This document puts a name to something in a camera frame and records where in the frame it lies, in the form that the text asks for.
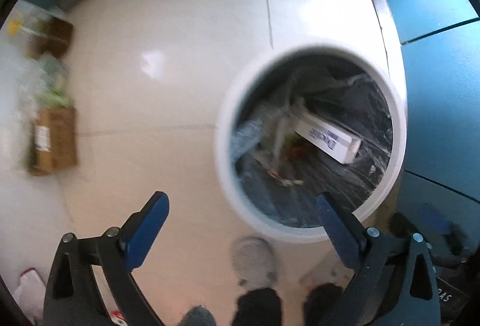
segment foot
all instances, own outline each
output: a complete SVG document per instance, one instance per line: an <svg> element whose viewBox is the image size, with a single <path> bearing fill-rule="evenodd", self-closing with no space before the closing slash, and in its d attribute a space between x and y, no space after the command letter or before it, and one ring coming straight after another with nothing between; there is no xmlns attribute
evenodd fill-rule
<svg viewBox="0 0 480 326"><path fill-rule="evenodd" d="M277 282L277 263L272 246L260 237L240 239L233 245L233 269L239 286L247 291L270 288Z"/></svg>

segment plastic bag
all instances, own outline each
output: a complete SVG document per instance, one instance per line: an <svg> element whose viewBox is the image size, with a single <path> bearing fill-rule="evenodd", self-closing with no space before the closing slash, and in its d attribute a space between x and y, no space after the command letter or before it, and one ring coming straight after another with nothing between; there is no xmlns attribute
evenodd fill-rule
<svg viewBox="0 0 480 326"><path fill-rule="evenodd" d="M9 169L25 169L29 165L33 137L33 123L37 118L39 96L46 88L44 71L38 62L25 59L25 71L17 80L16 110L9 122L4 143L9 145Z"/></svg>
<svg viewBox="0 0 480 326"><path fill-rule="evenodd" d="M38 59L43 70L43 80L46 89L37 95L37 101L42 107L67 107L71 100L65 96L68 70L65 64L54 58L51 53L45 52Z"/></svg>
<svg viewBox="0 0 480 326"><path fill-rule="evenodd" d="M70 46L73 26L54 14L34 8L24 15L16 9L7 24L10 42L29 58L38 59L45 52L61 58Z"/></svg>
<svg viewBox="0 0 480 326"><path fill-rule="evenodd" d="M36 270L27 269L22 273L13 298L32 324L43 324L45 284Z"/></svg>
<svg viewBox="0 0 480 326"><path fill-rule="evenodd" d="M387 103L362 70L339 73L335 65L293 69L238 125L231 159L246 196L265 215L284 225L322 225L316 196L329 191L348 212L361 206L388 166L393 129ZM354 161L343 165L293 131L292 104L301 97L310 112L362 139Z"/></svg>

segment tile grout line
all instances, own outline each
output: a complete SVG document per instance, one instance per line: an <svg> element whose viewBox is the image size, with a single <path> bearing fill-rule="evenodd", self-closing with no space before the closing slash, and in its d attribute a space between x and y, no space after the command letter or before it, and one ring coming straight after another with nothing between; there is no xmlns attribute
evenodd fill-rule
<svg viewBox="0 0 480 326"><path fill-rule="evenodd" d="M87 131L87 132L78 132L76 133L79 137L90 137L90 136L107 136L107 135L124 135L131 133L146 133L146 132L173 132L179 130L206 130L206 129L215 129L217 126L215 124L198 124L198 125L171 125L167 127L157 127L157 128L139 128L139 129L112 129L106 131Z"/></svg>
<svg viewBox="0 0 480 326"><path fill-rule="evenodd" d="M273 34L272 34L272 18L270 17L270 3L266 0L267 3L267 17L268 17L268 35L270 37L270 47L273 49Z"/></svg>

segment gray slipper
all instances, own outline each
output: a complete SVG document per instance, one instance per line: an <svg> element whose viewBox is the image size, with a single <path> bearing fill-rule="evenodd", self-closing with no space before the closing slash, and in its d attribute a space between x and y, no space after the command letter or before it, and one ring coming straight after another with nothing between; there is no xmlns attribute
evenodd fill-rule
<svg viewBox="0 0 480 326"><path fill-rule="evenodd" d="M270 288L277 282L274 250L263 238L247 237L235 242L232 261L238 284L247 291Z"/></svg>
<svg viewBox="0 0 480 326"><path fill-rule="evenodd" d="M178 326L217 326L210 311L205 307L191 308L182 318Z"/></svg>

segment trash can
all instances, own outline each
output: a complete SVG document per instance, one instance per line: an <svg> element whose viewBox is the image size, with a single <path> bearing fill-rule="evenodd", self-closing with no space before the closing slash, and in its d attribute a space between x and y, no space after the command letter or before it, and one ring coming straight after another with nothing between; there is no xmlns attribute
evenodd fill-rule
<svg viewBox="0 0 480 326"><path fill-rule="evenodd" d="M325 240L316 196L329 191L366 220L398 177L406 132L389 77L353 47L321 41L275 50L226 95L215 135L219 182L260 233Z"/></svg>

